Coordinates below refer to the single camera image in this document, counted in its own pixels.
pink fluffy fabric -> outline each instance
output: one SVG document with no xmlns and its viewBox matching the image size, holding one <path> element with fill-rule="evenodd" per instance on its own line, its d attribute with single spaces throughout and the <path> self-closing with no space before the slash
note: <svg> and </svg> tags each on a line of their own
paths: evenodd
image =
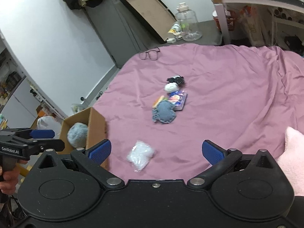
<svg viewBox="0 0 304 228">
<path fill-rule="evenodd" d="M 295 196 L 304 196 L 304 135 L 288 127 L 285 133 L 285 151 L 278 164 L 294 189 Z"/>
</svg>

metal screw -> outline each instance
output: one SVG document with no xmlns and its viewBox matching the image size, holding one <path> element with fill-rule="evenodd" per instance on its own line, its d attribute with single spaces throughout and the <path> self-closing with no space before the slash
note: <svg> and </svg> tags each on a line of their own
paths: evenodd
<svg viewBox="0 0 304 228">
<path fill-rule="evenodd" d="M 152 187 L 154 187 L 154 188 L 159 188 L 160 186 L 161 186 L 160 183 L 153 183 L 153 184 L 152 184 Z"/>
<path fill-rule="evenodd" d="M 200 177 L 195 177 L 190 180 L 190 183 L 199 186 L 199 185 L 203 185 L 205 183 L 205 180 Z"/>
<path fill-rule="evenodd" d="M 107 184 L 109 185 L 118 185 L 121 184 L 122 180 L 118 177 L 112 177 L 107 180 Z"/>
</svg>

shelf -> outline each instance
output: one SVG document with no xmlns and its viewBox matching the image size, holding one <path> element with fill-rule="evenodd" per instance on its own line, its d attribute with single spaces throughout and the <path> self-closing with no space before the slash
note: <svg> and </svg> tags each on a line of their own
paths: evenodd
<svg viewBox="0 0 304 228">
<path fill-rule="evenodd" d="M 304 3 L 299 0 L 213 0 L 213 3 L 249 3 L 281 7 L 304 13 Z"/>
<path fill-rule="evenodd" d="M 301 23 L 298 23 L 295 21 L 284 20 L 284 19 L 280 19 L 280 18 L 276 18 L 276 17 L 274 17 L 274 21 L 277 23 L 280 23 L 280 24 L 290 25 L 290 26 L 304 29 L 304 24 L 301 24 Z"/>
<path fill-rule="evenodd" d="M 22 79 L 18 82 L 18 84 L 14 87 L 14 89 L 7 96 L 7 98 L 6 98 L 6 100 L 7 100 L 6 104 L 9 101 L 9 99 L 11 98 L 11 96 L 14 94 L 14 92 L 17 90 L 17 88 L 19 87 L 19 85 L 21 84 L 21 82 L 23 82 L 25 80 L 25 78 L 26 78 L 26 76 L 23 76 Z M 2 112 L 4 106 L 5 106 L 5 104 L 0 106 L 0 113 Z"/>
</svg>

white shelf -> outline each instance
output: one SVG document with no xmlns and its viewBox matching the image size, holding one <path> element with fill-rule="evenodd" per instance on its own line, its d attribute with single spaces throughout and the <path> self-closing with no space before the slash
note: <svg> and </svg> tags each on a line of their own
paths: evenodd
<svg viewBox="0 0 304 228">
<path fill-rule="evenodd" d="M 290 26 L 294 26 L 300 29 L 304 29 L 304 25 L 295 21 L 289 21 L 289 20 L 284 20 L 284 19 L 280 19 L 280 18 L 276 18 L 274 17 L 274 21 L 280 24 L 285 24 L 285 25 L 290 25 Z"/>
<path fill-rule="evenodd" d="M 222 3 L 244 3 L 281 7 L 304 13 L 304 3 L 298 0 L 221 0 Z"/>
</svg>

eyeglasses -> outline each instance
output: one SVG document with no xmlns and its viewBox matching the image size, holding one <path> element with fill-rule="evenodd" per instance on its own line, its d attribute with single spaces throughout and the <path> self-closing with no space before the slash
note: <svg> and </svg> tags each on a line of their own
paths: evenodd
<svg viewBox="0 0 304 228">
<path fill-rule="evenodd" d="M 156 47 L 155 49 L 152 49 L 152 50 L 140 51 L 138 53 L 138 55 L 141 60 L 150 59 L 152 61 L 156 61 L 156 60 L 158 60 L 159 52 L 161 52 L 161 50 L 158 47 Z"/>
</svg>

